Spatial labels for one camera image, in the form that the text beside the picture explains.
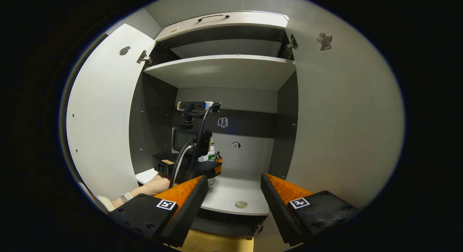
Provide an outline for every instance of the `cabinet handle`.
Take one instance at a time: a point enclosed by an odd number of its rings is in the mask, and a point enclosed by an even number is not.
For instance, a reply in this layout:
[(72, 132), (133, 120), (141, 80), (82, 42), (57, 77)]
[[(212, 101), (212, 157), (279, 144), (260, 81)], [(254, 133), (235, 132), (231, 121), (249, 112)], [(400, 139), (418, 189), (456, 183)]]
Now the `cabinet handle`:
[(198, 21), (202, 21), (204, 18), (215, 17), (215, 16), (225, 16), (225, 18), (230, 17), (230, 15), (227, 15), (227, 14), (219, 14), (219, 15), (211, 15), (211, 16), (206, 16), (206, 17), (203, 17), (203, 18), (199, 18)]

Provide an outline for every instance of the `dark gray cabinet wall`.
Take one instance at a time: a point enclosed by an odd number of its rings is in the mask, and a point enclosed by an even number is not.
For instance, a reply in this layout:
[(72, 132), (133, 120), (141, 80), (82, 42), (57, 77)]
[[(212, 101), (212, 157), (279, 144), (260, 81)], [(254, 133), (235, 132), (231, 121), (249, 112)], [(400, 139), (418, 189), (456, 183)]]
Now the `dark gray cabinet wall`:
[[(183, 118), (182, 112), (174, 112), (172, 116), (172, 127), (178, 127)], [(227, 127), (218, 125), (221, 117), (227, 118)], [(273, 138), (276, 131), (276, 117), (276, 114), (269, 112), (220, 109), (220, 112), (210, 112), (207, 115), (204, 129), (213, 133)], [(193, 129), (200, 130), (201, 124), (202, 120), (194, 119)]]
[(297, 73), (286, 81), (278, 91), (278, 108), (275, 140), (268, 173), (280, 178), (286, 178), (293, 158), (296, 141), (297, 118), (299, 108), (299, 93)]
[(129, 145), (134, 173), (153, 168), (154, 154), (170, 153), (172, 103), (178, 88), (141, 72), (130, 109)]

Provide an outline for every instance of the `drawer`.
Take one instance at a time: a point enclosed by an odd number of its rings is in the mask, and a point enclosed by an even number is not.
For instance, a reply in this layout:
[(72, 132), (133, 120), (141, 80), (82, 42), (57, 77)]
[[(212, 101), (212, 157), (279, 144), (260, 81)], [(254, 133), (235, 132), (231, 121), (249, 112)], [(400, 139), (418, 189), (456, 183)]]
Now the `drawer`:
[(285, 29), (288, 17), (278, 13), (266, 12), (227, 12), (214, 13), (184, 20), (165, 27), (155, 38), (160, 42), (176, 35), (201, 29), (220, 26), (262, 26)]

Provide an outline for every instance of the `cabinet shelf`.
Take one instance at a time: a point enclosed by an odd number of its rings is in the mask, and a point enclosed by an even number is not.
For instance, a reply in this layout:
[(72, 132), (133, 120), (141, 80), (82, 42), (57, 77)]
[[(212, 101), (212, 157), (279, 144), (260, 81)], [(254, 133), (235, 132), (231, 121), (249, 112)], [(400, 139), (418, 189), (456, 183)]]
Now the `cabinet shelf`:
[(269, 91), (278, 91), (295, 71), (292, 60), (240, 54), (192, 57), (144, 70), (178, 88), (231, 87)]
[[(239, 209), (235, 206), (237, 201), (245, 201), (248, 206)], [(260, 180), (223, 176), (217, 177), (215, 187), (209, 189), (201, 208), (249, 216), (267, 216), (269, 213), (268, 204), (260, 189)]]

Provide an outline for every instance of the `bracelet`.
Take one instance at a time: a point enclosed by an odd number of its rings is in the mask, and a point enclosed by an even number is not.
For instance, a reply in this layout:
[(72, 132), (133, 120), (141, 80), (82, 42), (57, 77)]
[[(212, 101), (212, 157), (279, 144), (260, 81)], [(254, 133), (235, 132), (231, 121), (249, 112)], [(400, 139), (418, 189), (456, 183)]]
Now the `bracelet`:
[(130, 191), (128, 191), (126, 194), (121, 194), (120, 199), (126, 203), (127, 201), (133, 199), (132, 194), (130, 194)]

